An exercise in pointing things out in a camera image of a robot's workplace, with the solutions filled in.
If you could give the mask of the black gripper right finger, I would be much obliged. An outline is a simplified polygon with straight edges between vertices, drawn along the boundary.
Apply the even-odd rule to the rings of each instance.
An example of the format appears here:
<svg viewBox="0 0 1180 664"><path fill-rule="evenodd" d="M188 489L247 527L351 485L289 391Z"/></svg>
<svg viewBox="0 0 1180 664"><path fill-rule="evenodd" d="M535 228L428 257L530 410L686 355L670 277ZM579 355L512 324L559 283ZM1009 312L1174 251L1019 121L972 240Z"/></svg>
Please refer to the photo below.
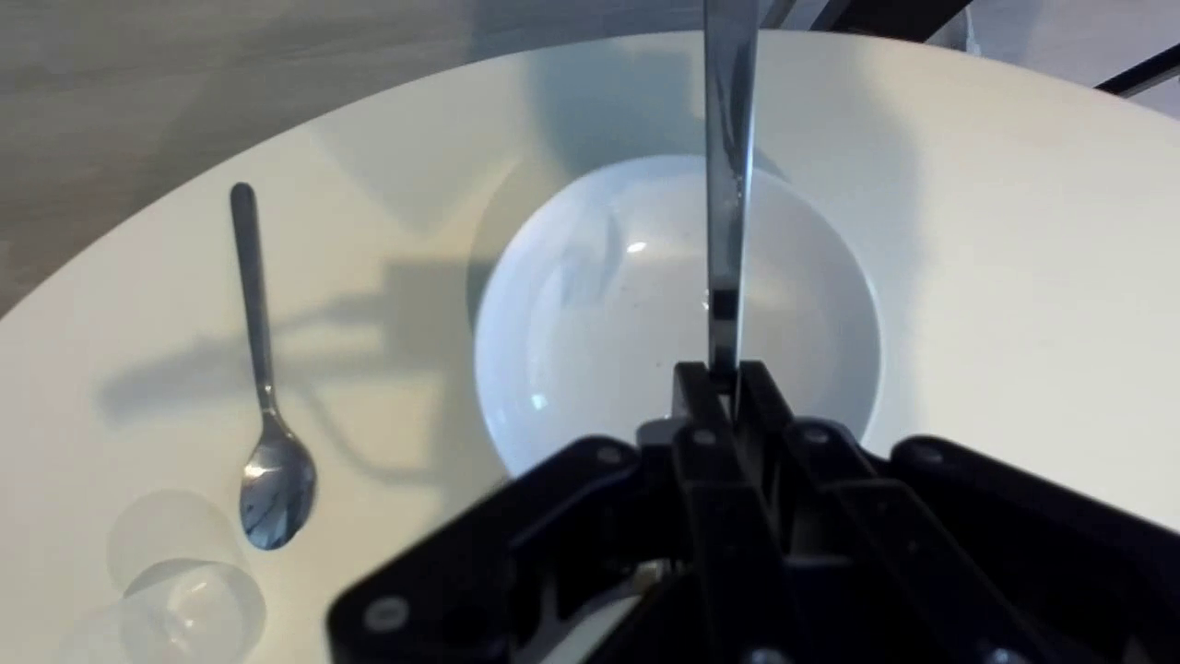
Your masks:
<svg viewBox="0 0 1180 664"><path fill-rule="evenodd" d="M822 664L1052 664L918 492L846 426L798 416L761 361L739 368L735 430Z"/></svg>

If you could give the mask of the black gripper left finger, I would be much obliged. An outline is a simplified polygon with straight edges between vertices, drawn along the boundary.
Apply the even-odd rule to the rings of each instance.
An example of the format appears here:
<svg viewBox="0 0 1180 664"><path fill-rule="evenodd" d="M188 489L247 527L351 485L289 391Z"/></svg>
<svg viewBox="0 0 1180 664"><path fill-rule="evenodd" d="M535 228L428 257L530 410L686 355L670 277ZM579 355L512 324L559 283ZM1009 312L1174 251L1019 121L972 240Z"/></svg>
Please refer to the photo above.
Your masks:
<svg viewBox="0 0 1180 664"><path fill-rule="evenodd" d="M805 664L784 566L739 455L735 388L702 361L682 361L670 388L670 416L644 442L670 449L708 661Z"/></svg>

